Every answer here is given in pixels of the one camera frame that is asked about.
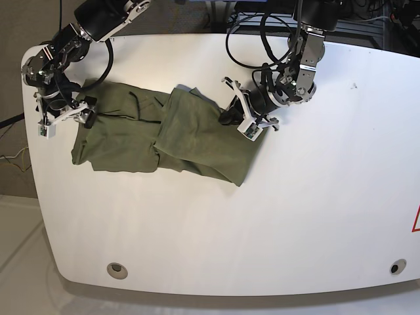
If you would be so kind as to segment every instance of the green cloth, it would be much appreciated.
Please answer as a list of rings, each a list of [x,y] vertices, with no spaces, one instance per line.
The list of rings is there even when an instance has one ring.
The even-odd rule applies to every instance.
[[[240,186],[266,132],[252,142],[236,126],[221,125],[221,111],[196,89],[169,95],[103,82],[87,95],[98,99],[98,116],[92,129],[79,126],[72,156],[73,164],[90,161],[95,171],[162,167]]]

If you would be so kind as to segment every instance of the gray floor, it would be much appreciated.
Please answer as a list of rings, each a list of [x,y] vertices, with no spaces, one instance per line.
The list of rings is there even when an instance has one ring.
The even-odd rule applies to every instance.
[[[74,21],[73,11],[84,0],[63,0],[63,25]],[[0,2],[0,121],[23,111],[20,62],[32,46],[48,41],[58,28],[58,0],[13,0]],[[155,0],[140,18],[120,35],[151,33],[201,33],[207,22],[204,3],[176,5],[173,0]],[[0,155],[13,156],[27,146],[24,121],[16,123],[0,140]],[[25,154],[30,164],[30,153]],[[22,173],[0,160],[0,195],[36,198],[32,169]]]

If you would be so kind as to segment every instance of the metal bracket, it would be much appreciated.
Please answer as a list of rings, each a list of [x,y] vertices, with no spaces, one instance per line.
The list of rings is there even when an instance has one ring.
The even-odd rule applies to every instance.
[[[309,93],[316,73],[316,65],[322,56],[322,45],[325,36],[308,32],[306,43],[303,46],[303,55],[299,65],[299,75],[296,81],[296,92],[303,100],[310,100]]]

